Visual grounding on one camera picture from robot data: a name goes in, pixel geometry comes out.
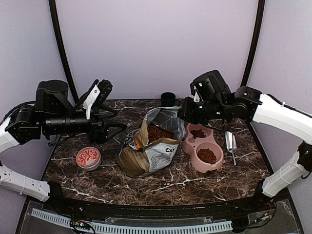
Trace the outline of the pet food bag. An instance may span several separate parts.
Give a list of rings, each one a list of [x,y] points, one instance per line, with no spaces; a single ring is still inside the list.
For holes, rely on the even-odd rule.
[[[153,108],[145,115],[141,127],[127,135],[117,164],[129,177],[148,176],[171,163],[186,134],[184,121],[177,116],[180,109],[178,106]],[[150,124],[173,133],[174,138],[150,142],[147,131]]]

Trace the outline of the pink double pet bowl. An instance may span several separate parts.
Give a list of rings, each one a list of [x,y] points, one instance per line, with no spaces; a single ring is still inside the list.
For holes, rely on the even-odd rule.
[[[224,163],[224,153],[214,139],[214,131],[202,125],[188,124],[186,135],[181,146],[182,150],[190,156],[191,165],[199,172],[220,170]],[[207,151],[215,160],[211,163],[203,161],[203,153]]]

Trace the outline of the metal scoop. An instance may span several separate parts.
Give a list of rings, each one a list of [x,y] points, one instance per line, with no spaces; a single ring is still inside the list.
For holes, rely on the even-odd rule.
[[[232,154],[233,164],[234,166],[236,166],[235,153],[237,150],[237,144],[236,144],[236,139],[235,139],[234,134],[230,131],[226,131],[225,140],[226,140],[226,148],[228,152]]]

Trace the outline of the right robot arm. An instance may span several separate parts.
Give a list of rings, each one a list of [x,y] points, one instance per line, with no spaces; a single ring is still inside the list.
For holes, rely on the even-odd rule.
[[[293,157],[273,175],[259,183],[259,192],[249,200],[249,208],[260,211],[268,198],[312,171],[312,116],[274,96],[248,86],[234,93],[218,70],[206,72],[190,84],[191,97],[184,99],[178,117],[191,124],[208,124],[212,119],[240,118],[266,124],[302,139]]]

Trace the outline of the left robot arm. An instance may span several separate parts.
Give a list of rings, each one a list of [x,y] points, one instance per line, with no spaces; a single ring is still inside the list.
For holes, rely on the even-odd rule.
[[[91,143],[103,144],[126,130],[113,120],[114,109],[103,103],[112,91],[108,80],[95,80],[75,105],[68,99],[69,86],[61,80],[38,84],[36,99],[10,110],[0,123],[0,151],[45,136],[84,133]]]

